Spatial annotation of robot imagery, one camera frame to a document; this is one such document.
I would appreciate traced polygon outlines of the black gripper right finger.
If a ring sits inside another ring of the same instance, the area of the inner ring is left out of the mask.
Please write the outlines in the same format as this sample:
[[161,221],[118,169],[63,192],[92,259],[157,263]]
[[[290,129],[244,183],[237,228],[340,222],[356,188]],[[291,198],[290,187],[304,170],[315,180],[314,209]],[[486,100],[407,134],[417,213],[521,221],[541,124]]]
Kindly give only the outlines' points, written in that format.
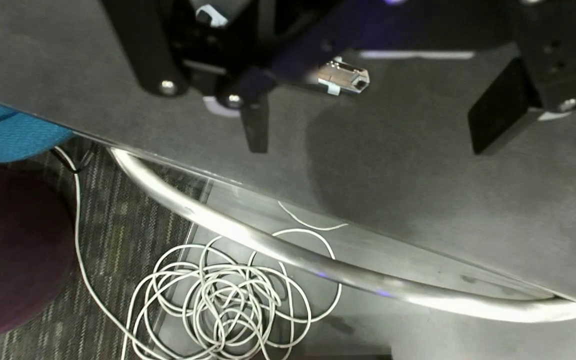
[[503,0],[517,56],[467,110],[471,153],[491,155],[544,115],[576,112],[576,0]]

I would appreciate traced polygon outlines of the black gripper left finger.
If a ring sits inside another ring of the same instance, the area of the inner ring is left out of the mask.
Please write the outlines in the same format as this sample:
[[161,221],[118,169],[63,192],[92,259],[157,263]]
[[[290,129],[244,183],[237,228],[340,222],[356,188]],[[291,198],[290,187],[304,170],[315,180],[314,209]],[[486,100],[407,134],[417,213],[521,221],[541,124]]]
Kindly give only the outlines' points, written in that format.
[[240,112],[245,144],[264,155],[267,95],[302,83],[376,28],[381,0],[241,0],[224,28],[191,0],[99,0],[136,83],[176,98],[189,90]]

